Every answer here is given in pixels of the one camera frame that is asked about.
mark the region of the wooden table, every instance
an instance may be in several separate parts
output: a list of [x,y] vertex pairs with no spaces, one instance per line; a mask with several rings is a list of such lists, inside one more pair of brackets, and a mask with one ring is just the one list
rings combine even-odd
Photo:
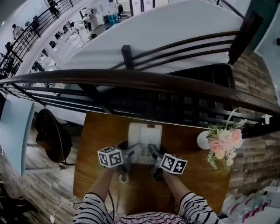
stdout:
[[[99,176],[103,167],[99,164],[97,151],[117,145],[128,138],[130,123],[153,123],[144,120],[88,112],[81,135],[80,148],[74,175],[73,194],[83,198]],[[204,197],[212,209],[219,213],[225,198],[231,172],[218,164],[214,170],[207,163],[208,150],[200,150],[196,144],[198,134],[204,129],[162,125],[161,145],[170,153],[188,160],[183,175],[178,177],[194,193]],[[171,193],[165,182],[156,182],[152,166],[134,164],[129,173],[129,182],[121,184],[115,174],[110,191],[117,212],[135,214],[150,211],[170,212]],[[112,209],[107,197],[107,209]]]

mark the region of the metal railing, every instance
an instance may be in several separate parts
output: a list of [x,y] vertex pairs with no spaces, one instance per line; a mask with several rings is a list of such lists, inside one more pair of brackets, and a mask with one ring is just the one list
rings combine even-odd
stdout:
[[[136,56],[132,56],[132,49],[128,49],[128,47],[122,48],[123,57],[126,57],[128,60],[124,60],[123,62],[111,67],[110,69],[127,69],[127,70],[138,70],[145,71],[147,69],[157,67],[163,64],[168,64],[175,61],[185,60],[193,57],[210,55],[215,53],[228,52],[229,55],[229,64],[233,65],[239,56],[243,53],[245,48],[250,43],[251,39],[258,31],[263,18],[253,12],[248,19],[243,21],[239,30],[221,32],[208,34],[204,36],[194,37],[187,40],[182,40],[178,42],[174,42],[172,44],[168,44],[150,51],[143,52]],[[217,41],[216,38],[222,37],[230,37],[230,40]],[[208,41],[204,44],[198,44],[199,41]],[[181,49],[172,50],[178,46],[182,46]],[[148,59],[142,59],[146,56],[154,55]]]
[[[20,83],[76,84],[78,89],[19,86]],[[280,130],[277,104],[234,88],[176,75],[132,70],[57,70],[10,77],[0,80],[0,85],[5,93],[44,106],[197,127],[207,127],[208,123],[223,125],[231,110],[241,107],[273,116],[269,125],[263,125],[261,115],[235,112],[230,125],[248,120],[242,131],[244,138]]]
[[226,0],[205,0],[210,3],[216,4],[222,8],[228,9],[230,11],[233,11],[235,14],[240,16],[243,20],[245,20],[245,17],[236,9],[234,8],[231,4],[229,4]]
[[80,1],[60,0],[38,17],[35,16],[33,22],[26,27],[10,47],[7,47],[7,53],[0,62],[0,78],[15,75],[30,48],[41,38],[46,29]]

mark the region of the striped shirt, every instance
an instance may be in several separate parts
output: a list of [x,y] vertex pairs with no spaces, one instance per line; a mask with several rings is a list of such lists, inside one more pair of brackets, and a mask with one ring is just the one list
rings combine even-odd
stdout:
[[73,224],[221,224],[206,200],[194,193],[187,193],[180,202],[178,215],[148,212],[123,215],[115,221],[108,215],[102,199],[93,193],[84,197]]

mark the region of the dark wooden railing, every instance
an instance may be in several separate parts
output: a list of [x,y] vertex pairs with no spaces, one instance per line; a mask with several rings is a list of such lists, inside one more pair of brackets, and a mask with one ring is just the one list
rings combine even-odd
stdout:
[[[80,89],[17,85],[23,83],[77,84]],[[129,70],[58,70],[7,78],[0,80],[0,85],[5,93],[42,105],[198,127],[225,124],[231,110],[241,107],[272,115],[275,121],[264,126],[261,116],[235,112],[230,124],[248,119],[243,129],[245,138],[280,130],[278,105],[233,88],[186,77]],[[101,92],[101,86],[113,88]],[[198,104],[188,102],[190,98],[197,98]],[[218,103],[220,107],[201,105],[201,101]]]
[[[221,33],[215,33],[215,34],[210,34],[210,35],[204,35],[204,36],[199,36],[195,38],[190,38],[187,40],[182,40],[178,41],[172,44],[168,44],[147,52],[143,52],[139,55],[133,56],[132,50],[129,46],[125,46],[122,49],[122,54],[124,55],[124,62],[121,62],[113,67],[111,69],[127,69],[127,70],[138,70],[138,71],[145,71],[147,69],[171,63],[174,61],[180,61],[180,60],[185,60],[193,57],[198,57],[198,56],[203,56],[203,55],[208,55],[208,54],[215,54],[215,53],[221,53],[221,52],[228,52],[229,53],[229,61],[228,63],[233,65],[237,59],[240,57],[240,55],[243,53],[243,51],[246,49],[248,44],[250,43],[251,39],[253,36],[256,34],[258,31],[261,23],[263,21],[263,18],[257,14],[256,12],[253,12],[250,17],[246,20],[243,21],[242,26],[240,27],[240,30],[238,31],[228,31],[228,32],[221,32]],[[221,38],[221,37],[232,37],[231,40],[223,40],[223,41],[217,41],[214,38]],[[195,46],[191,47],[185,47],[183,49],[179,50],[174,50],[170,51],[168,53],[163,52],[162,54],[153,56],[149,59],[144,59],[141,60],[141,58],[145,56],[149,56],[155,53],[160,53],[164,50],[167,49],[172,49],[177,46],[182,46],[186,45],[189,43],[196,43],[198,41],[202,40],[209,40],[209,43],[205,44],[198,44]],[[200,51],[196,53],[191,53],[183,56],[178,56],[176,57],[175,55],[178,55],[180,53],[187,53],[193,50],[203,50],[205,48],[209,47],[221,47],[220,49],[213,49],[209,50],[207,49],[206,51]]]

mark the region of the white vase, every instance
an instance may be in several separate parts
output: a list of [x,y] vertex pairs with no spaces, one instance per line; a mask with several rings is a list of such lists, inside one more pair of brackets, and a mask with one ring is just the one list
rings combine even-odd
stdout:
[[198,145],[199,148],[201,149],[210,149],[210,146],[208,144],[208,139],[206,138],[206,136],[209,134],[209,131],[203,131],[202,133],[200,133],[196,139],[196,143]]

